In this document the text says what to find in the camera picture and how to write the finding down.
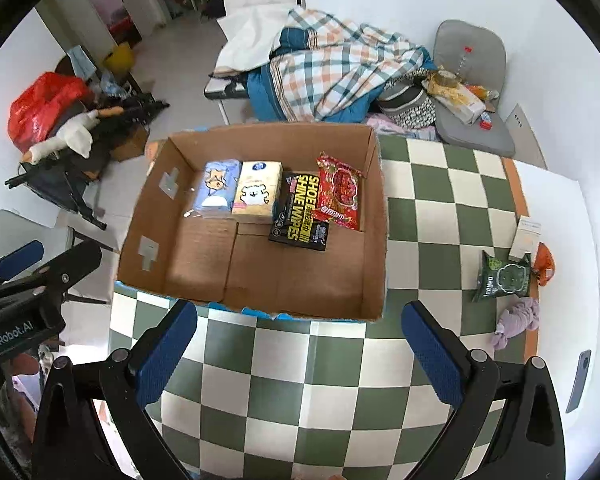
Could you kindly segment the white pillow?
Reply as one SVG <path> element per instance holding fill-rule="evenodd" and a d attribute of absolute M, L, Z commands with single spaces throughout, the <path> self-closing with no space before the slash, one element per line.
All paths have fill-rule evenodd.
<path fill-rule="evenodd" d="M 268 62 L 279 47 L 279 37 L 292 10 L 298 4 L 270 3 L 246 6 L 218 21 L 226 38 L 212 76 L 228 78 L 247 73 Z"/>

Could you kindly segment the white silver carton box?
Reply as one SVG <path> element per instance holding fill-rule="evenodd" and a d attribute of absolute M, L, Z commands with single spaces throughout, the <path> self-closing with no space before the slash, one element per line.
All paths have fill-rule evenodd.
<path fill-rule="evenodd" d="M 512 247 L 509 249 L 508 258 L 510 261 L 520 261 L 525 255 L 534 262 L 538 252 L 540 238 L 542 234 L 542 224 L 531 219 L 528 216 L 520 216 L 517 229 L 514 235 Z"/>

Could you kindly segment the blue quilt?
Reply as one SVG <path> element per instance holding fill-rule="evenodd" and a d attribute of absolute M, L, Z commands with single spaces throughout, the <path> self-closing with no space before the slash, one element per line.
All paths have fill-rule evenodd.
<path fill-rule="evenodd" d="M 280 46 L 248 74 L 246 85 L 261 122 L 362 122 L 386 81 L 364 58 L 360 42 L 317 46 L 311 30 L 285 27 Z"/>

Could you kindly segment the orange snack bag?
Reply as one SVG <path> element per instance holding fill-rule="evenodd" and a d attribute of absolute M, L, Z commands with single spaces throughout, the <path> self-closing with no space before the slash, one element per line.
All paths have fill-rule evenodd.
<path fill-rule="evenodd" d="M 548 247 L 542 242 L 539 242 L 532 271 L 540 286 L 545 286 L 555 275 L 555 260 Z"/>

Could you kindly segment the black tripod pile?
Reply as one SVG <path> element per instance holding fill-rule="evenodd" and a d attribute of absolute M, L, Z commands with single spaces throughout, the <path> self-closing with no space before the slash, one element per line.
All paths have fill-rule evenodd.
<path fill-rule="evenodd" d="M 119 148 L 133 150 L 136 156 L 143 154 L 145 147 L 137 144 L 134 138 L 138 134 L 145 134 L 146 127 L 169 107 L 169 103 L 155 99 L 150 93 L 141 93 L 128 96 L 116 106 L 121 106 L 124 112 L 102 119 L 91 130 L 93 145 L 88 159 L 65 148 L 44 158 L 37 165 L 20 162 L 18 174 L 4 182 L 6 188 L 12 190 L 25 186 L 43 200 L 78 214 L 97 229 L 106 230 L 106 223 L 97 218 L 94 207 L 84 198 L 86 189 L 100 180 Z M 82 110 L 78 114 L 90 111 Z M 52 136 L 71 117 L 62 118 Z"/>

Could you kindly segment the blue cartoon tissue pack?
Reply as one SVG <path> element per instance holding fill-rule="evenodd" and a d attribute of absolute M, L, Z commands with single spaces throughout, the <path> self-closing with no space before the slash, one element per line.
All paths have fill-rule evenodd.
<path fill-rule="evenodd" d="M 204 165 L 193 202 L 193 212 L 204 218 L 228 218 L 232 214 L 242 163 L 215 160 Z"/>

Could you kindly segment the purple soft cloth toy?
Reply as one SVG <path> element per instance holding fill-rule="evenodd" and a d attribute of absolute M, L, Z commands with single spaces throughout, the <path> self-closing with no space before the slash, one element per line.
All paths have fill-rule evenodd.
<path fill-rule="evenodd" d="M 491 344 L 495 351 L 503 350 L 509 341 L 526 330 L 537 330 L 540 324 L 540 305 L 535 298 L 524 297 L 507 307 L 496 323 Z"/>

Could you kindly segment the small red white can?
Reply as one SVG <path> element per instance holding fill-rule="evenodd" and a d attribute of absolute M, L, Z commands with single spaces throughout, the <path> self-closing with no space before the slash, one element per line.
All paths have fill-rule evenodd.
<path fill-rule="evenodd" d="M 483 130 L 489 131 L 493 127 L 491 115 L 488 112 L 482 112 L 479 117 L 479 127 Z"/>

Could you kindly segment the grey cushioned chair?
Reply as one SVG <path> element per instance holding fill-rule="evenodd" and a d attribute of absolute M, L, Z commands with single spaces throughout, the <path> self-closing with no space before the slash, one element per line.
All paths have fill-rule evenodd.
<path fill-rule="evenodd" d="M 458 77 L 467 88 L 486 92 L 484 102 L 491 127 L 478 120 L 463 124 L 442 103 L 437 102 L 437 133 L 443 142 L 504 157 L 515 155 L 515 143 L 505 122 L 498 116 L 498 101 L 506 76 L 506 50 L 501 38 L 489 29 L 461 20 L 443 21 L 434 40 L 434 64 Z"/>

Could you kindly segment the red snack bag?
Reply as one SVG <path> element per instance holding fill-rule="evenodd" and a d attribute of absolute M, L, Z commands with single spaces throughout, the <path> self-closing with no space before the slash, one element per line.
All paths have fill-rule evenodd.
<path fill-rule="evenodd" d="M 317 157 L 316 163 L 320 189 L 313 211 L 314 218 L 357 231 L 360 227 L 358 202 L 363 175 L 325 153 Z"/>

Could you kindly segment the red plastic bag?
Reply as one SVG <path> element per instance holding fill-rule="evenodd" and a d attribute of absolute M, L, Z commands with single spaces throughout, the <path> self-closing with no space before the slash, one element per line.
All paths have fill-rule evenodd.
<path fill-rule="evenodd" d="M 94 92 L 76 76 L 45 72 L 10 106 L 7 133 L 21 153 L 50 135 L 57 119 Z"/>

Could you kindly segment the plaid blanket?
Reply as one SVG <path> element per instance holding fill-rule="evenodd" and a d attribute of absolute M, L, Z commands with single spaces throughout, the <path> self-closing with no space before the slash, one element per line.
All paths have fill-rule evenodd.
<path fill-rule="evenodd" d="M 429 65 L 426 48 L 398 32 L 297 6 L 263 78 L 288 122 L 359 122 L 389 81 Z"/>

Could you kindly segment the cardboard box with blue print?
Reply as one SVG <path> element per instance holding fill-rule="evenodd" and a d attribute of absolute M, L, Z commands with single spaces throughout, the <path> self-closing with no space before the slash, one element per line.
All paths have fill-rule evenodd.
<path fill-rule="evenodd" d="M 358 226 L 331 224 L 323 250 L 271 240 L 279 186 L 249 183 L 226 214 L 194 209 L 209 162 L 278 162 L 317 174 L 318 156 L 361 177 L 338 191 L 358 203 Z M 138 196 L 117 277 L 154 294 L 240 312 L 373 321 L 385 307 L 388 216 L 374 130 L 329 122 L 255 122 L 175 133 L 162 141 Z"/>

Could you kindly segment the dark phone on table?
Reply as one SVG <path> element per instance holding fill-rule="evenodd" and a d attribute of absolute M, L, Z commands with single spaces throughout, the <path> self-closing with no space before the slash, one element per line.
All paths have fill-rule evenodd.
<path fill-rule="evenodd" d="M 588 369 L 591 364 L 591 350 L 584 350 L 580 353 L 576 374 L 574 375 L 572 389 L 569 401 L 566 408 L 566 413 L 569 414 L 579 407 L 583 390 L 588 379 Z"/>

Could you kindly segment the white plush toy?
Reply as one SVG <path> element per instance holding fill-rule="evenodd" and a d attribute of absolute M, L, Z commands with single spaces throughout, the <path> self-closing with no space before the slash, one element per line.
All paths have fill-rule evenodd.
<path fill-rule="evenodd" d="M 33 144 L 23 155 L 22 162 L 37 165 L 51 154 L 59 153 L 68 148 L 73 153 L 88 159 L 91 155 L 93 137 L 91 130 L 95 128 L 102 119 L 114 117 L 124 112 L 121 106 L 103 108 L 102 110 L 91 110 L 77 114 L 68 119 L 51 138 Z"/>

